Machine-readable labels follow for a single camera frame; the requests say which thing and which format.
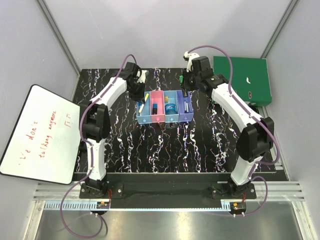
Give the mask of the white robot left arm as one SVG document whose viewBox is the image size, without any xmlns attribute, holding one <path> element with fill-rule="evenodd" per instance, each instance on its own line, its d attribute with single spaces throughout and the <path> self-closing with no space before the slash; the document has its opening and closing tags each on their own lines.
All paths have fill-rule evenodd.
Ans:
<svg viewBox="0 0 320 240">
<path fill-rule="evenodd" d="M 109 110 L 126 92 L 131 100 L 144 104 L 147 75 L 147 70 L 127 62 L 100 93 L 79 105 L 79 133 L 86 145 L 88 162 L 87 174 L 81 182 L 97 198 L 108 193 L 105 142 L 111 130 Z"/>
</svg>

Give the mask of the light blue bin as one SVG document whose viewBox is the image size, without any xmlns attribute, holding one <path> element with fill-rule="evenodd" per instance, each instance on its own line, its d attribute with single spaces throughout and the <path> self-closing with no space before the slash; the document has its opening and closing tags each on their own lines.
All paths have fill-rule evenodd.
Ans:
<svg viewBox="0 0 320 240">
<path fill-rule="evenodd" d="M 179 105 L 176 90 L 164 91 L 164 122 L 176 123 L 179 121 Z"/>
<path fill-rule="evenodd" d="M 136 120 L 140 125 L 151 124 L 150 92 L 146 91 L 144 96 L 147 97 L 145 104 L 140 112 L 142 104 L 136 103 Z"/>
</svg>

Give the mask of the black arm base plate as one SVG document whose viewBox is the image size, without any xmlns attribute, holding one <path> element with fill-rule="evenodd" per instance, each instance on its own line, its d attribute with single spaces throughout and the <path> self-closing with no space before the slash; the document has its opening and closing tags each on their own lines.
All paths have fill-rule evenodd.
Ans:
<svg viewBox="0 0 320 240">
<path fill-rule="evenodd" d="M 229 173 L 109 173 L 87 180 L 80 198 L 111 197 L 113 210 L 182 210 L 221 207 L 221 200 L 254 200 L 252 183 L 236 186 Z"/>
</svg>

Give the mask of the blue tip thin pen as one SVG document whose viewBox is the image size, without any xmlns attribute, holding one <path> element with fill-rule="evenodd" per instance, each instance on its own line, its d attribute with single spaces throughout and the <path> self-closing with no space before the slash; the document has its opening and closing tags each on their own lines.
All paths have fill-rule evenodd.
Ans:
<svg viewBox="0 0 320 240">
<path fill-rule="evenodd" d="M 187 113 L 188 111 L 188 108 L 187 108 L 187 102 L 186 101 L 184 101 L 183 102 L 183 106 L 184 106 L 184 113 Z"/>
</svg>

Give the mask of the green cap grey marker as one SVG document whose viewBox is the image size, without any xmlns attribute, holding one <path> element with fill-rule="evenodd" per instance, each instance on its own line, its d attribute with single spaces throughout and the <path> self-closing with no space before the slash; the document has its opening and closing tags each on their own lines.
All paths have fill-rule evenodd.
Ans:
<svg viewBox="0 0 320 240">
<path fill-rule="evenodd" d="M 184 77 L 182 75 L 179 76 L 179 83 L 180 83 L 180 88 L 181 88 L 181 91 L 182 91 L 182 95 L 186 98 L 188 96 L 188 90 L 187 90 L 187 87 L 185 85 Z"/>
</svg>

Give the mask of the pink bin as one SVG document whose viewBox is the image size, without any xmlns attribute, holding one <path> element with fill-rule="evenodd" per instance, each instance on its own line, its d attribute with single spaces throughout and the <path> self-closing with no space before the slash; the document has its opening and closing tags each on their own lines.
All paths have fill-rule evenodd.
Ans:
<svg viewBox="0 0 320 240">
<path fill-rule="evenodd" d="M 152 115 L 154 103 L 157 103 L 157 115 Z M 165 121 L 164 92 L 162 90 L 150 92 L 150 113 L 152 123 L 162 123 Z"/>
</svg>

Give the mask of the yellow cap white marker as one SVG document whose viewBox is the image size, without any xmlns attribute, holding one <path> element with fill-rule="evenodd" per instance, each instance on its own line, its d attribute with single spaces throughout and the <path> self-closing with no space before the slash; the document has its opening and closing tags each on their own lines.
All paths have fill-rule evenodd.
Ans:
<svg viewBox="0 0 320 240">
<path fill-rule="evenodd" d="M 139 108 L 139 113 L 142 113 L 142 111 L 143 111 L 143 109 L 144 109 L 144 106 L 145 106 L 145 104 L 143 103 L 143 104 L 141 104 L 141 106 L 140 106 L 140 108 Z"/>
</svg>

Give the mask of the purple bin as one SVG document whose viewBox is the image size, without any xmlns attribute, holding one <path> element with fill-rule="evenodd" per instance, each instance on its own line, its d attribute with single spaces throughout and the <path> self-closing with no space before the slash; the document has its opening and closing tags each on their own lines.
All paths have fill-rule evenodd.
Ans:
<svg viewBox="0 0 320 240">
<path fill-rule="evenodd" d="M 177 104 L 179 111 L 179 122 L 191 122 L 194 116 L 192 100 L 190 93 L 187 93 L 187 97 L 184 97 L 182 90 L 177 90 Z"/>
</svg>

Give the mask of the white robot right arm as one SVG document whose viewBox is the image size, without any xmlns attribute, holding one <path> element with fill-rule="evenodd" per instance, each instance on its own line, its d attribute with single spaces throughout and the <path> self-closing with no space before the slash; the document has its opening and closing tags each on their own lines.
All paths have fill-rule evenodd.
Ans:
<svg viewBox="0 0 320 240">
<path fill-rule="evenodd" d="M 256 165 L 273 147 L 274 121 L 252 110 L 232 88 L 231 79 L 222 74 L 215 75 L 208 57 L 186 52 L 183 58 L 187 67 L 180 78 L 182 94 L 187 96 L 188 92 L 199 90 L 211 97 L 240 131 L 236 143 L 238 159 L 225 188 L 230 197 L 239 198 L 252 180 Z"/>
</svg>

